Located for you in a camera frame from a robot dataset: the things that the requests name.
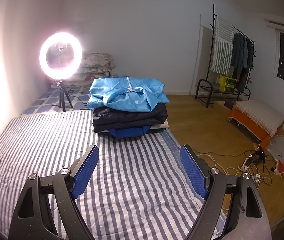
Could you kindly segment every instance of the wall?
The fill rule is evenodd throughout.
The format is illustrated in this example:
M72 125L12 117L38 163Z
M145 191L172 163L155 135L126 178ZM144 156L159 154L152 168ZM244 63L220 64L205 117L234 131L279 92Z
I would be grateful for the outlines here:
M42 43L59 28L61 0L0 0L0 134L47 89Z
M120 75L157 78L166 91L188 93L196 60L195 74L206 75L210 44L198 57L197 48L202 29L211 34L213 3L245 31L246 13L232 0L65 0L63 21L86 51L112 54Z
M284 115L284 80L274 76L276 58L276 31L267 27L265 18L274 16L248 14L248 33L255 40L256 58L252 71L252 99L267 103Z

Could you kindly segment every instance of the blue cloth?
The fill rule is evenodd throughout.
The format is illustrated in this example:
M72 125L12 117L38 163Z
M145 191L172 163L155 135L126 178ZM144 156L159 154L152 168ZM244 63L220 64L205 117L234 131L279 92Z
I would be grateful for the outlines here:
M153 78L98 78L91 86L88 108L107 106L127 112L150 112L157 104L170 102L163 87Z
M115 138L125 138L125 137L136 137L146 134L152 125L143 126L140 128L128 128L128 129L109 129L109 133L111 133Z

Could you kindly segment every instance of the yellow crate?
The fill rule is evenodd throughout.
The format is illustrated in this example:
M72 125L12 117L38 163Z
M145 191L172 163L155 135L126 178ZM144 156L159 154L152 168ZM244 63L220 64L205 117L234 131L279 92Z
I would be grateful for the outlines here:
M234 78L229 78L229 77L220 75L220 78L219 78L220 91L233 93L235 90L236 82L237 80Z

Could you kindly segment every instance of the textured blue pad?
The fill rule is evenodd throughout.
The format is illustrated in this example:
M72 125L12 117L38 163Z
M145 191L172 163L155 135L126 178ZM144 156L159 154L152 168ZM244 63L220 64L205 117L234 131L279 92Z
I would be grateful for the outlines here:
M180 149L180 159L195 192L205 199L209 194L205 187L205 177L185 146Z
M71 195L76 199L83 194L99 160L99 148L94 146L78 173L74 177L74 187Z

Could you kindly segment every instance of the metal screw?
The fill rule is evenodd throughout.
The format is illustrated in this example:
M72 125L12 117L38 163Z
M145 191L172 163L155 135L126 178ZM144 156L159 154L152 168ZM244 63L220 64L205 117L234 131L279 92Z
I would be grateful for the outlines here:
M32 173L30 176L29 176L29 179L35 179L37 177L37 175L35 173Z
M247 172L246 172L246 173L243 173L243 177L246 178L246 179L251 178L250 174L248 174Z
M62 175L66 175L66 174L68 174L68 172L69 172L69 169L68 169L68 168L64 168L64 169L62 169L62 170L60 171L60 173L61 173Z
M211 169L211 172L213 173L213 174L219 174L219 169L217 169L217 168L212 168Z

